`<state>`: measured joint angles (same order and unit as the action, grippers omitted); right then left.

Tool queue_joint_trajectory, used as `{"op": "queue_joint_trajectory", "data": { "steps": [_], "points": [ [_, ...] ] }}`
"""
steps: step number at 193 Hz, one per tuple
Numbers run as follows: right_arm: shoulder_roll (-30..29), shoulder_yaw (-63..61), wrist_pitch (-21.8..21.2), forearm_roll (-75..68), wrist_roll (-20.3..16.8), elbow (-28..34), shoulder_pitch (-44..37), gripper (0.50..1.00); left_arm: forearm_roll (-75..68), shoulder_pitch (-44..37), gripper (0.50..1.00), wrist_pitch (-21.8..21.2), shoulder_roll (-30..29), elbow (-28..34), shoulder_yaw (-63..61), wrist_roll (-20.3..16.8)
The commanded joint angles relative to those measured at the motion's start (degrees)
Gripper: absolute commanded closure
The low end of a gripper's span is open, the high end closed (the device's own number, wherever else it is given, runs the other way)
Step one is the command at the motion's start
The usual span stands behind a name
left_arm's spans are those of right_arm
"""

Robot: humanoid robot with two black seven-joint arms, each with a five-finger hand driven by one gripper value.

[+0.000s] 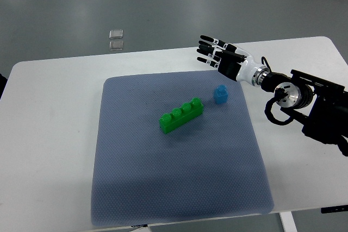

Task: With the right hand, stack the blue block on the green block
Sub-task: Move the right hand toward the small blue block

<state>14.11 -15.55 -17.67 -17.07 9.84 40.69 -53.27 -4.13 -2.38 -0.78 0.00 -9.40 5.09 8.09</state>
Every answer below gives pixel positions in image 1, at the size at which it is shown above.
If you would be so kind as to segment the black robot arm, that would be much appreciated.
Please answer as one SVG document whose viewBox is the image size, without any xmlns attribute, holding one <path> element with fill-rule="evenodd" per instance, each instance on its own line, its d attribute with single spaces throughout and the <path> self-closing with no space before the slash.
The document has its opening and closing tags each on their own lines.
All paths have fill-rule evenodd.
<svg viewBox="0 0 348 232">
<path fill-rule="evenodd" d="M 265 106 L 267 119 L 279 126 L 296 120 L 306 137 L 336 145 L 347 156 L 345 87 L 301 71 L 290 73 L 292 77 L 270 71 L 259 77 L 262 90 L 274 94 Z"/>
</svg>

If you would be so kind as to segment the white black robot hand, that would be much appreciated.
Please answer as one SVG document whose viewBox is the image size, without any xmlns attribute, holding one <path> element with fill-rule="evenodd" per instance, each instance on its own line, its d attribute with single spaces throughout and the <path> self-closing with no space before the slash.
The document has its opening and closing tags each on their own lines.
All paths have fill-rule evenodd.
<svg viewBox="0 0 348 232">
<path fill-rule="evenodd" d="M 242 48 L 219 39 L 201 35 L 197 60 L 215 69 L 233 81 L 245 81 L 252 86 L 260 86 L 270 69 L 255 62 L 253 56 Z"/>
</svg>

